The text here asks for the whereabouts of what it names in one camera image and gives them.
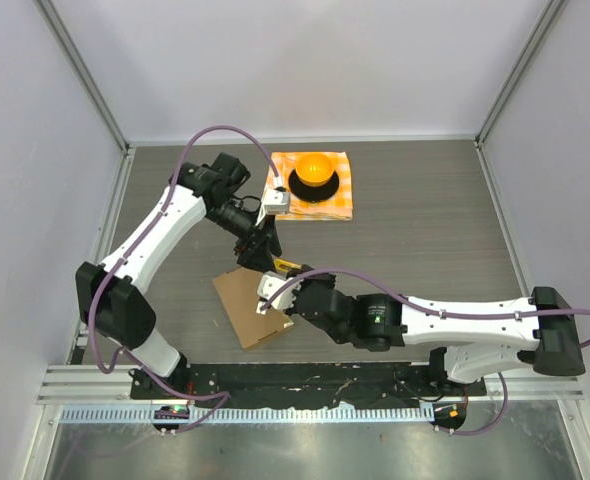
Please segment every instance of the yellow placemat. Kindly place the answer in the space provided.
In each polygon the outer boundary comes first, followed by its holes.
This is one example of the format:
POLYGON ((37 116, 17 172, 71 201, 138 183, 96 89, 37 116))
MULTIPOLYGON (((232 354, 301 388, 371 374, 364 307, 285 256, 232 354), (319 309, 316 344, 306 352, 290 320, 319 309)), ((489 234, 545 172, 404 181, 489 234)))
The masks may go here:
MULTIPOLYGON (((311 152, 274 152, 273 162, 277 167, 284 187, 290 192, 288 176, 295 169, 297 160, 311 152)), ((351 220, 353 218, 353 187, 351 167, 345 152, 322 152, 333 162, 339 176, 337 193, 328 200, 318 203, 305 202, 291 193, 291 207, 286 215, 278 215, 278 220, 351 220)), ((275 188, 275 176, 268 169, 266 188, 275 188)))

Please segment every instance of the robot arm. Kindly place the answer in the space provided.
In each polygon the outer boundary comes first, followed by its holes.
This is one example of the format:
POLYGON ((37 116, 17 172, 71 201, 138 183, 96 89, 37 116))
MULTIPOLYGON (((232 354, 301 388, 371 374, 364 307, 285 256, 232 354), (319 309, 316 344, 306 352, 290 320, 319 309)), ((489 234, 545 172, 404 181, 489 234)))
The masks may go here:
POLYGON ((237 237, 234 252, 239 265, 261 272, 273 268, 273 255, 281 254, 274 215, 288 211, 288 194, 280 189, 269 190, 257 211, 247 211, 235 192, 249 177, 250 173, 237 158, 223 153, 211 166, 185 163, 169 207, 141 243, 137 239, 159 215, 170 187, 121 246, 100 265, 86 262, 76 273, 80 313, 88 323, 90 305, 100 282, 129 252, 128 261, 117 270, 100 299, 96 330, 128 348, 176 390, 185 387, 183 372, 187 360, 155 328, 155 312, 144 294, 164 259, 204 218, 237 237))
MULTIPOLYGON (((288 279, 267 272, 258 287, 258 313, 288 279)), ((585 372, 572 316, 523 316, 567 308, 557 291, 536 287, 531 297, 491 303, 438 302, 409 297, 415 305, 439 312, 509 314, 507 320, 459 320, 430 316, 386 294, 349 297, 335 289, 335 276, 316 275, 281 293, 272 307, 298 314, 324 330, 337 344, 386 351, 390 347, 430 345, 433 381, 470 384, 484 375, 532 367, 537 373, 576 376, 585 372)))

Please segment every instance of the gray floor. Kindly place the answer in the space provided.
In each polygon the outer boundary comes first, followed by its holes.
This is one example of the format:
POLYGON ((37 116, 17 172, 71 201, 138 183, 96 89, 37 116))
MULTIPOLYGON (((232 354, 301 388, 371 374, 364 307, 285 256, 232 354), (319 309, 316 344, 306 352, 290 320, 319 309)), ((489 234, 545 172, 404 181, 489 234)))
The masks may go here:
MULTIPOLYGON (((469 408, 466 429, 499 403, 469 408)), ((449 437, 426 424, 206 426, 177 438, 149 425, 62 425, 48 479, 579 479, 557 402, 511 402, 495 430, 449 437), (109 458, 98 458, 98 454, 109 458)))
MULTIPOLYGON (((353 173, 353 221, 280 222, 285 258, 359 270, 424 298, 492 301, 520 295, 473 142, 300 143, 269 148, 346 151, 353 173)), ((180 150, 137 149, 114 246, 158 200, 180 150)), ((197 147, 189 159, 211 163, 220 151, 238 156, 251 170, 253 178, 243 192, 261 194, 267 165, 251 145, 197 147)), ((301 319, 291 332, 244 352, 211 282, 235 268, 233 244, 231 235, 201 222, 168 257, 147 293, 158 328, 190 361, 425 358, 425 348, 371 354, 336 346, 301 319)), ((339 288, 348 294, 373 291, 352 278, 340 278, 339 288)), ((102 343, 105 357, 106 347, 102 343)))

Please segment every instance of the yellow object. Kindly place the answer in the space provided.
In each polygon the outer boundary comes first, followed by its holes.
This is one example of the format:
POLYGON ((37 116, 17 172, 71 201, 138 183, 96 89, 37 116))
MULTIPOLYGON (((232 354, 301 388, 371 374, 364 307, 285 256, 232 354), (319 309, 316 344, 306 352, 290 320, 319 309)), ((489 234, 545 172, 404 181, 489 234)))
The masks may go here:
POLYGON ((302 155, 295 164, 295 173, 304 185, 321 187, 333 175, 333 161, 324 153, 313 152, 302 155))
MULTIPOLYGON (((351 167, 348 157, 344 152, 274 152, 273 162, 279 170, 284 181, 284 187, 288 187, 288 176, 296 168, 298 160, 311 153, 322 154, 333 164, 333 170, 339 176, 339 189, 328 200, 319 203, 310 203, 291 194, 291 207, 286 215, 278 215, 278 220, 351 220, 353 218, 353 188, 351 180, 351 167)), ((268 170, 266 188, 275 188, 275 177, 271 169, 268 170)))
POLYGON ((301 265, 289 262, 288 260, 284 260, 283 258, 273 259, 273 264, 275 265, 275 270, 277 270, 277 273, 288 273, 291 270, 302 269, 301 265))

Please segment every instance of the checkered napkin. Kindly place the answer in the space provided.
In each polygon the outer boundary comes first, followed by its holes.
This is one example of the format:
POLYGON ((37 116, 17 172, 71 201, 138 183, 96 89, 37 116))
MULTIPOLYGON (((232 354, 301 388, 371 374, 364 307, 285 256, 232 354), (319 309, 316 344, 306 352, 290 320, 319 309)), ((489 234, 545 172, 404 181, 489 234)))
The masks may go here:
MULTIPOLYGON (((284 181, 284 187, 289 192, 288 176, 295 169, 297 160, 302 155, 309 153, 311 152, 273 153, 273 162, 284 181)), ((305 202, 291 193, 291 208, 286 215, 278 215, 278 220, 351 220, 353 218, 353 189, 348 157, 345 152, 323 153, 331 159, 339 176, 337 193, 328 200, 319 203, 305 202)), ((275 188, 275 176, 270 168, 265 188, 275 188)))

